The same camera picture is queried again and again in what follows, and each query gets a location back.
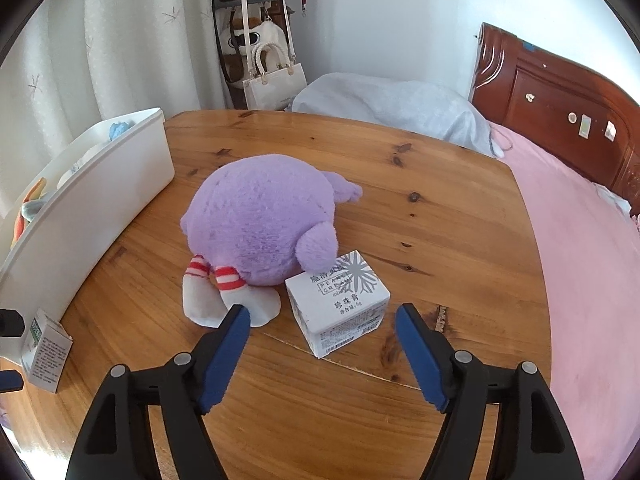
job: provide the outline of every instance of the white bag strap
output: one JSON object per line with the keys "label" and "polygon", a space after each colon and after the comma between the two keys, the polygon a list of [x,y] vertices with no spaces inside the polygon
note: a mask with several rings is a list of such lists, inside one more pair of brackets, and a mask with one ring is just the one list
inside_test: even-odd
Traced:
{"label": "white bag strap", "polygon": [[271,41],[266,43],[260,43],[254,49],[254,57],[255,57],[255,64],[258,67],[260,76],[262,77],[262,84],[263,85],[267,84],[267,71],[265,67],[262,65],[262,61],[260,60],[260,55],[262,54],[262,51],[265,50],[266,48],[272,48],[273,50],[275,50],[278,53],[278,56],[280,57],[280,64],[283,67],[287,67],[287,71],[289,72],[289,75],[293,75],[293,67],[291,66],[289,58],[287,57],[287,53],[279,44],[272,43]]}
{"label": "white bag strap", "polygon": [[244,28],[244,51],[246,52],[246,67],[250,77],[255,77],[253,56],[251,55],[251,38],[249,36],[249,7],[246,0],[242,1],[242,27]]}
{"label": "white bag strap", "polygon": [[293,35],[291,34],[291,25],[289,24],[289,13],[287,12],[287,3],[282,0],[282,13],[284,15],[284,22],[287,25],[287,37],[289,38],[289,57],[293,64],[296,63],[296,49],[293,47]]}

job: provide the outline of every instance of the pink bedding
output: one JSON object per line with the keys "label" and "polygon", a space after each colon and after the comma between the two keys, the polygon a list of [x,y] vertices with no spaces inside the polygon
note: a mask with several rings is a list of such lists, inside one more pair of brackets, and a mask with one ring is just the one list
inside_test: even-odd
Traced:
{"label": "pink bedding", "polygon": [[554,156],[502,126],[492,130],[538,243],[551,390],[586,480],[610,480],[640,438],[638,227]]}

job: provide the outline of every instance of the white storage bin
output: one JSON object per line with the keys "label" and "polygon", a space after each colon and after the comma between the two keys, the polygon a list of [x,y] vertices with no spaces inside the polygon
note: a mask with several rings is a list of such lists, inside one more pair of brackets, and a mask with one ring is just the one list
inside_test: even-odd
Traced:
{"label": "white storage bin", "polygon": [[[22,199],[44,177],[45,192],[116,122],[134,125],[56,190],[11,249]],[[174,177],[160,108],[92,126],[52,160],[0,225],[0,308],[17,310],[25,332],[38,308],[59,321],[82,282],[124,228]],[[0,338],[0,356],[20,362],[23,338]]]}

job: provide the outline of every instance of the purple plush toy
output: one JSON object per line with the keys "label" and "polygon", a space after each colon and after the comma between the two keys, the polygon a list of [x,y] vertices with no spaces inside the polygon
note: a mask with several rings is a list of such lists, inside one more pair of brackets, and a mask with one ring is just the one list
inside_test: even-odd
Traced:
{"label": "purple plush toy", "polygon": [[338,252],[335,203],[361,196],[362,188],[339,174],[285,155],[244,158],[215,171],[180,222],[196,254],[182,281],[184,313],[217,327],[239,303],[252,326],[264,325],[280,312],[278,293],[266,286],[302,270],[328,271]]}

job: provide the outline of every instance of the box top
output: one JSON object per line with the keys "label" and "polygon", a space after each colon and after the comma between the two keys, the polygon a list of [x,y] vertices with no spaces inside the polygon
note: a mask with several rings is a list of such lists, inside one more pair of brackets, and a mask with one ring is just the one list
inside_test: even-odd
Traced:
{"label": "box top", "polygon": [[338,258],[329,272],[303,272],[285,284],[313,333],[347,321],[391,296],[358,251]]}

